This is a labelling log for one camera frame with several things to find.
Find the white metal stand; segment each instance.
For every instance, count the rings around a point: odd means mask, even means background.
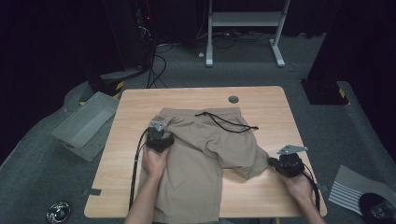
[[[288,14],[290,0],[286,0],[283,10],[278,12],[213,12],[212,1],[213,0],[209,0],[206,46],[207,67],[211,67],[213,65],[212,30],[214,26],[276,26],[276,36],[275,39],[270,39],[270,45],[274,52],[277,66],[285,66],[285,62],[283,61],[277,44],[279,43],[283,24],[285,23],[285,19]]]

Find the wooden table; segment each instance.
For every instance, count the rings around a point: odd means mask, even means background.
[[[237,104],[229,97],[239,98]],[[141,133],[164,107],[179,109],[241,108],[242,116],[254,131],[258,145],[270,157],[285,145],[303,146],[288,100],[280,87],[227,87],[185,89],[126,90],[106,142],[85,207],[87,217],[126,217],[131,190],[134,155]],[[305,152],[299,156],[311,169]],[[136,185],[138,186],[140,164]],[[321,211],[327,213],[321,198]],[[279,174],[272,167],[260,176],[246,180],[233,170],[224,170],[220,217],[300,217],[302,214],[289,196]]]

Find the human arm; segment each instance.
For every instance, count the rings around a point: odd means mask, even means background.
[[[306,176],[285,177],[282,175],[281,178],[288,187],[290,195],[300,206],[307,222],[309,224],[326,224],[312,200],[313,190]]]
[[[161,154],[149,147],[143,148],[143,168],[148,172],[148,176],[137,194],[124,224],[152,223],[157,190],[163,176],[168,153],[169,148]]]

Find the gray carpet floor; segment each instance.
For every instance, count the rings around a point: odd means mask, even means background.
[[[355,172],[387,184],[396,191],[396,167],[382,146],[359,100],[346,82],[339,86],[349,105],[311,105],[300,84],[306,78],[324,36],[306,38],[282,36],[279,48],[287,64],[278,68],[269,47],[268,36],[242,36],[232,40],[216,39],[213,67],[205,66],[205,46],[165,45],[157,54],[166,60],[166,69],[151,88],[280,86],[284,89],[304,145],[309,147],[318,182],[323,186],[323,200],[328,208],[328,223],[366,223],[363,218],[329,202],[330,189],[341,164]],[[154,71],[160,74],[165,62],[156,57]],[[125,81],[122,91],[146,88],[148,73]],[[86,82],[71,90],[64,106],[43,118],[13,150],[0,168],[0,222],[45,223],[50,206],[68,201],[72,213],[66,223],[122,223],[122,218],[87,218],[84,207],[92,186],[101,153],[91,162],[66,150],[51,132],[78,107]],[[228,219],[249,223],[247,219]],[[262,218],[260,223],[269,223]],[[304,223],[301,217],[281,218],[281,223]]]

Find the black cable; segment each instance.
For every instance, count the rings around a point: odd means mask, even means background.
[[[263,35],[264,35],[264,34],[260,34],[259,37],[258,37],[258,38],[255,38],[255,39],[246,39],[246,38],[242,38],[242,37],[238,36],[238,37],[237,37],[237,40],[238,40],[238,41],[242,41],[242,42],[260,42],[260,41],[267,40],[267,39],[269,39],[269,38],[271,38],[271,37],[273,36],[273,35],[268,35],[267,37],[261,39],[261,37],[262,37]]]
[[[155,53],[152,54],[150,69],[149,69],[149,73],[148,73],[148,84],[146,85],[146,89],[149,88],[149,80],[150,80],[150,78],[151,78],[151,73],[152,73],[152,71],[153,71],[152,68],[153,68],[153,66],[154,66],[154,58],[155,58]]]
[[[168,86],[166,86],[166,84],[163,83],[163,80],[160,77],[158,77],[158,80],[161,81],[161,83],[165,86],[165,88],[168,88]]]
[[[230,33],[226,32],[225,34],[230,34],[231,36],[227,36],[227,35],[226,35],[226,37],[224,38],[224,35],[221,35],[220,37],[223,37],[223,39],[231,39],[231,40],[233,40],[233,43],[232,43],[230,46],[221,47],[221,46],[219,46],[219,45],[216,45],[215,42],[212,41],[213,46],[215,46],[215,47],[218,48],[218,49],[229,49],[230,47],[232,47],[232,46],[234,46],[234,45],[236,44],[236,42],[238,41],[238,39],[237,39],[237,37],[235,36],[234,33],[232,33],[232,32],[230,32]]]
[[[163,66],[163,70],[161,71],[161,73],[160,73],[159,75],[157,75],[157,74],[153,71],[153,74],[155,74],[156,77],[155,77],[155,78],[152,80],[152,82],[148,85],[147,89],[150,89],[151,86],[155,84],[155,82],[157,81],[157,79],[161,80],[161,79],[160,79],[160,76],[163,74],[163,71],[165,71],[165,69],[166,69],[166,60],[165,60],[165,58],[162,57],[162,56],[160,56],[160,55],[155,55],[155,56],[156,56],[156,57],[159,57],[159,58],[161,58],[161,59],[163,59],[164,66]]]
[[[317,206],[318,211],[320,212],[320,197],[319,197],[319,190],[318,190],[318,185],[315,183],[314,181],[314,177],[311,173],[311,170],[309,170],[309,168],[304,164],[304,166],[306,167],[306,169],[309,171],[309,174],[306,174],[303,172],[303,175],[308,178],[309,183],[311,183],[312,189],[314,190],[315,193],[315,205]]]
[[[137,149],[136,149],[136,154],[134,155],[134,172],[132,174],[132,184],[131,184],[131,194],[129,198],[129,209],[131,209],[132,204],[134,203],[134,185],[136,183],[136,171],[137,171],[137,162],[139,160],[139,153],[142,147],[140,144],[142,143],[142,139],[145,136],[146,132],[149,131],[149,128],[147,128],[145,131],[143,131],[142,135],[140,136],[139,143],[137,144]]]
[[[259,127],[252,127],[252,126],[248,126],[248,125],[245,125],[245,124],[232,123],[232,122],[230,122],[230,121],[227,120],[227,119],[222,119],[221,117],[219,117],[219,116],[217,116],[217,115],[215,115],[215,114],[209,113],[209,112],[203,112],[203,113],[201,113],[201,114],[197,114],[197,115],[195,115],[195,117],[198,117],[198,116],[201,116],[201,115],[204,115],[204,116],[209,115],[209,117],[212,118],[213,121],[214,121],[217,125],[219,125],[219,127],[220,127],[221,129],[223,129],[224,131],[230,132],[230,133],[244,133],[244,132],[247,132],[247,131],[250,130],[250,129],[256,129],[256,130],[259,129]],[[226,123],[229,123],[229,124],[232,124],[232,125],[235,125],[235,126],[239,126],[239,127],[244,127],[244,128],[246,128],[246,129],[244,129],[244,130],[242,130],[242,131],[233,131],[233,130],[226,129],[226,128],[224,128],[223,126],[221,126],[221,124],[219,124],[213,117],[215,117],[215,118],[217,118],[217,119],[220,119],[220,120],[222,120],[222,121],[224,121],[224,122],[226,122]]]
[[[171,48],[166,49],[166,50],[164,50],[164,51],[157,51],[156,53],[166,53],[166,52],[170,51],[171,49],[173,49],[174,44],[164,44],[164,45],[157,46],[157,48],[158,48],[158,47],[165,47],[165,46],[168,46],[168,45],[170,45]]]

